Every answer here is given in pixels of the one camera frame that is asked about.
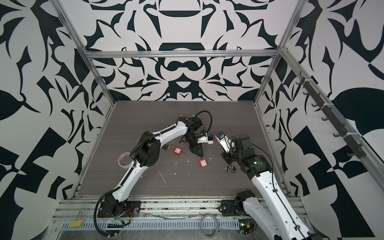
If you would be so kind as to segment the red padlock with white label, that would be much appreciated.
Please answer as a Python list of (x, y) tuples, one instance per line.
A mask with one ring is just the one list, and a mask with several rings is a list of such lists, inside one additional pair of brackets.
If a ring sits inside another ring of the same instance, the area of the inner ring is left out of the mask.
[(176, 145), (173, 145), (173, 144), (171, 144), (171, 143), (168, 144), (167, 149), (168, 149), (168, 150), (173, 150), (173, 153), (174, 153), (175, 155), (178, 155), (178, 156), (180, 156), (180, 155), (182, 155), (182, 154), (184, 153), (183, 149), (181, 149), (181, 148), (179, 148), (179, 147), (177, 147)]

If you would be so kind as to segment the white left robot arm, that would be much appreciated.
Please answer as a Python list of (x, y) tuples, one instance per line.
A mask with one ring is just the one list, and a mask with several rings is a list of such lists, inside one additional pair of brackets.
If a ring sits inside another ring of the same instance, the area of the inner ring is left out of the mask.
[(130, 225), (130, 220), (122, 220), (122, 217), (128, 215), (127, 204), (130, 193), (142, 174), (159, 160), (160, 151), (164, 145), (180, 137), (181, 142), (189, 144), (192, 154), (198, 156), (199, 160), (204, 160), (202, 144), (213, 143), (213, 135), (210, 133), (212, 124), (212, 114), (207, 110), (202, 110), (189, 118), (180, 116), (174, 124), (160, 131), (144, 132), (138, 144), (130, 152), (129, 158), (132, 163), (121, 165), (122, 168), (127, 169), (121, 181), (113, 190), (103, 194), (96, 203), (93, 222), (98, 234), (111, 238), (116, 236), (119, 231), (101, 230), (97, 217), (113, 217), (120, 222), (118, 228)]

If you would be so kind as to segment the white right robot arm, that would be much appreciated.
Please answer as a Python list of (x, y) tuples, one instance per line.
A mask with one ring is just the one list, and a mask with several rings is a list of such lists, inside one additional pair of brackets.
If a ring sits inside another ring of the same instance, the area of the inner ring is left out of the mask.
[(224, 132), (216, 135), (224, 151), (221, 156), (227, 163), (226, 171), (235, 171), (236, 162), (252, 184), (261, 193), (267, 208), (261, 205), (256, 195), (246, 190), (237, 193), (234, 200), (222, 203), (219, 211), (226, 216), (246, 215), (252, 218), (270, 240), (320, 240), (302, 221), (274, 175), (273, 166), (262, 155), (256, 155), (254, 145), (248, 135), (240, 134), (229, 138)]

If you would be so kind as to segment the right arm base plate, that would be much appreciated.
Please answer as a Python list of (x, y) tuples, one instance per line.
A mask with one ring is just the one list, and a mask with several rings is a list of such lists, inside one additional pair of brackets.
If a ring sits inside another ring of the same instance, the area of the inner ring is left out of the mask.
[(246, 200), (241, 200), (241, 199), (234, 199), (234, 200), (221, 200), (221, 204), (218, 207), (218, 211), (223, 215), (223, 216), (245, 216), (249, 217), (245, 210), (244, 210), (244, 202)]

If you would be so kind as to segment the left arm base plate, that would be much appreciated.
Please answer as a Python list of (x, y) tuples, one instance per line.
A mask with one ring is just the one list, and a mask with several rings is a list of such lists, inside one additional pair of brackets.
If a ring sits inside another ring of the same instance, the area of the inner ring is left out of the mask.
[(134, 214), (140, 212), (141, 203), (141, 201), (125, 201), (117, 203), (114, 199), (105, 200), (101, 203), (97, 217), (132, 217)]

